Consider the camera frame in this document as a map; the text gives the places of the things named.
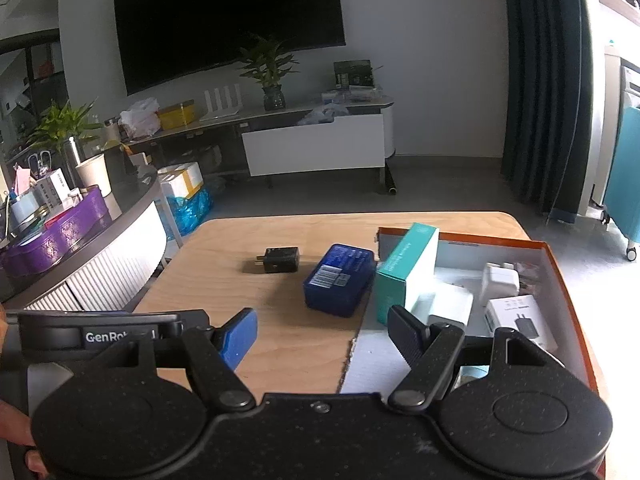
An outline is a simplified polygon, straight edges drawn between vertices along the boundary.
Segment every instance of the teal box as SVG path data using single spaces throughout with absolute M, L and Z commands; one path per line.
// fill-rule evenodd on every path
M 378 267 L 373 295 L 380 323 L 386 325 L 393 305 L 411 309 L 424 291 L 425 280 L 433 277 L 439 233 L 437 227 L 413 224 Z

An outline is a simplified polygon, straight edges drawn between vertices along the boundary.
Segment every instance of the white box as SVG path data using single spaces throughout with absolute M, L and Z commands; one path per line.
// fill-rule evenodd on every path
M 148 160 L 146 160 L 146 153 L 135 153 L 133 155 L 129 155 L 129 160 L 134 166 L 147 166 L 149 164 Z
M 164 196 L 191 198 L 202 187 L 202 174 L 197 162 L 174 164 L 158 170 Z
M 558 349 L 533 296 L 489 300 L 484 310 L 484 318 L 492 333 L 500 326 L 514 328 L 549 353 Z
M 36 187 L 50 210 L 62 205 L 69 196 L 69 186 L 62 170 L 57 169 L 36 181 Z

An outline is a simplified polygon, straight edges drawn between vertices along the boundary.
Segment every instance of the white charger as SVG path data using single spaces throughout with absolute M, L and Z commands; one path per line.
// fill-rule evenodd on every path
M 486 264 L 482 272 L 480 305 L 489 300 L 512 298 L 520 293 L 520 277 L 512 264 Z
M 420 297 L 411 313 L 427 326 L 449 323 L 465 330 L 473 302 L 474 295 L 465 287 L 434 280 L 433 290 Z

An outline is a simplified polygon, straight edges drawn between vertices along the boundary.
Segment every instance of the shelf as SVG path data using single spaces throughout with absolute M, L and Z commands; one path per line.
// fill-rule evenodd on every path
M 640 10 L 629 5 L 626 0 L 600 0 L 600 3 L 609 7 L 609 9 L 615 10 L 618 14 L 640 27 Z
M 54 72 L 53 74 L 48 75 L 48 76 L 46 76 L 46 77 L 37 77 L 37 78 L 35 78 L 35 79 L 33 80 L 33 82 L 34 82 L 34 83 L 37 83 L 37 82 L 40 82 L 40 81 L 45 81 L 45 80 L 47 80 L 47 79 L 51 79 L 52 77 L 55 77 L 55 76 L 57 76 L 57 75 L 65 75 L 65 71 L 64 71 L 64 70 L 61 70 L 60 72 Z

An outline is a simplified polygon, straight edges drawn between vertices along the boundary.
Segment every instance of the blue gripper pad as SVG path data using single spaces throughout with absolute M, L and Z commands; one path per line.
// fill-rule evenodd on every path
M 226 365 L 235 370 L 258 337 L 258 316 L 244 308 L 216 330 L 215 346 Z

